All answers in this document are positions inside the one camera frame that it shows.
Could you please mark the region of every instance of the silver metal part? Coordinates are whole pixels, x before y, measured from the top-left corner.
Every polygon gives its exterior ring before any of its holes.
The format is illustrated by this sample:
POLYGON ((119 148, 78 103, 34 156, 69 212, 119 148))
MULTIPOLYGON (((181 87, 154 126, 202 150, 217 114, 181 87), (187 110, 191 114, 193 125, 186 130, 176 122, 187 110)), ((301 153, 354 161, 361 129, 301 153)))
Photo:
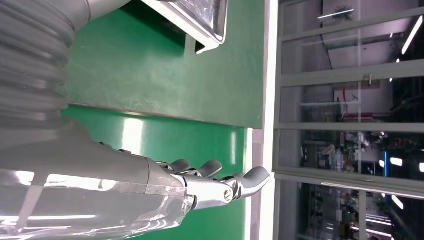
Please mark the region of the silver metal part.
POLYGON ((184 0, 171 3, 217 43, 225 41, 228 0, 184 0))
MULTIPOLYGON (((180 169, 190 166, 188 161, 178 161, 180 169)), ((173 170, 174 164, 175 162, 172 164, 158 162, 159 166, 186 187, 187 196, 194 197, 193 210, 225 206, 231 201, 251 197, 270 179, 270 175, 263 167, 255 167, 246 175, 236 173, 216 180, 211 178, 222 169, 218 161, 209 161, 199 169, 191 168, 180 172, 173 170)))
POLYGON ((229 204, 233 189, 222 182, 196 176, 184 176, 187 184, 187 194, 194 196, 193 210, 220 207, 229 204))

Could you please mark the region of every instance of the glass window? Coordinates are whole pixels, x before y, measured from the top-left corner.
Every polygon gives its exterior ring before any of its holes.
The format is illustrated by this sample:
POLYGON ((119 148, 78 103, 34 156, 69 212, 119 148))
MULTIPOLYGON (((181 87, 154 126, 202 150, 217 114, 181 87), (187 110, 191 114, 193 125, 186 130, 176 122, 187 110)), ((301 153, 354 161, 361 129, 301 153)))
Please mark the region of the glass window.
POLYGON ((424 123, 424 77, 281 89, 281 123, 424 123))
POLYGON ((366 232, 368 239, 424 239, 422 200, 368 192, 366 232))
POLYGON ((422 23, 416 16, 283 42, 281 74, 423 59, 422 23))
POLYGON ((415 0, 308 0, 287 5, 284 34, 303 33, 422 7, 415 0))
POLYGON ((280 181, 279 239, 359 239, 359 192, 280 181))
POLYGON ((424 181, 424 134, 280 130, 279 165, 424 181))

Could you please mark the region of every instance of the robotic hand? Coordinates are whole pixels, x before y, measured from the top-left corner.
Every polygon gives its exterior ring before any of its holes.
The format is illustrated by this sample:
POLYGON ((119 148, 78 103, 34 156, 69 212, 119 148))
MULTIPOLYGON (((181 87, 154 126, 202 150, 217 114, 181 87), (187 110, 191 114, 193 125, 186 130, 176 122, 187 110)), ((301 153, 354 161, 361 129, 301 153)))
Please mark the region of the robotic hand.
POLYGON ((270 178, 263 167, 255 167, 246 175, 236 173, 212 179, 222 169, 219 161, 209 161, 199 169, 191 168, 184 159, 172 164, 158 164, 186 187, 186 196, 193 197, 193 203, 190 204, 193 210, 225 206, 231 201, 253 196, 270 178))
MULTIPOLYGON (((61 141, 54 140, 51 144, 63 145, 61 141)), ((80 138, 84 146, 88 145, 85 141, 80 138)), ((72 142, 70 152, 74 147, 83 146, 72 142)), ((121 158, 108 166, 115 169, 115 173, 91 167, 92 161, 66 165, 48 154, 44 162, 34 157, 27 162, 0 164, 2 239, 132 238, 178 227, 189 211, 225 206, 250 197, 270 178, 264 168, 255 167, 246 175, 238 173, 214 179, 222 169, 218 161, 209 161, 195 169, 184 159, 171 164, 154 162, 124 150, 111 149, 106 144, 92 143, 78 156, 86 159, 89 149, 97 156, 102 152, 104 156, 116 154, 121 158), (25 170, 6 170, 19 166, 25 170)), ((34 156, 37 148, 28 147, 22 152, 34 156)), ((106 165, 110 164, 107 157, 103 160, 106 165)))

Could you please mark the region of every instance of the transparent plastic cover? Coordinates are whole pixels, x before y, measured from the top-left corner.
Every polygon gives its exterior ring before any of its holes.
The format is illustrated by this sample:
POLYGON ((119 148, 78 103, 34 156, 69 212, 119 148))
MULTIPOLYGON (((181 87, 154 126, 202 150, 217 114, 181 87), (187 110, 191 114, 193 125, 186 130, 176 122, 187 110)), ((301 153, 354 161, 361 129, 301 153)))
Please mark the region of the transparent plastic cover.
POLYGON ((185 187, 0 169, 0 240, 126 239, 174 228, 193 205, 185 192, 185 187))

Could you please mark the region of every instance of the white wall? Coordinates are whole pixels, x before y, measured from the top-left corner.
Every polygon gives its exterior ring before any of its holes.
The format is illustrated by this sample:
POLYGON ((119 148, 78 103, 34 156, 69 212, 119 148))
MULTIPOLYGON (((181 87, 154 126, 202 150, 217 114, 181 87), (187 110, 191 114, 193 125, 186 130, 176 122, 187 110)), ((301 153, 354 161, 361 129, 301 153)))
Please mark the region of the white wall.
MULTIPOLYGON (((389 80, 380 80, 380 87, 375 89, 361 89, 359 94, 357 89, 346 90, 346 100, 351 101, 352 95, 360 98, 361 112, 373 114, 390 113, 393 107, 393 86, 389 80)), ((343 91, 337 90, 334 92, 334 101, 340 99, 343 101, 343 91)), ((359 105, 350 104, 348 108, 350 114, 359 112, 359 105)))

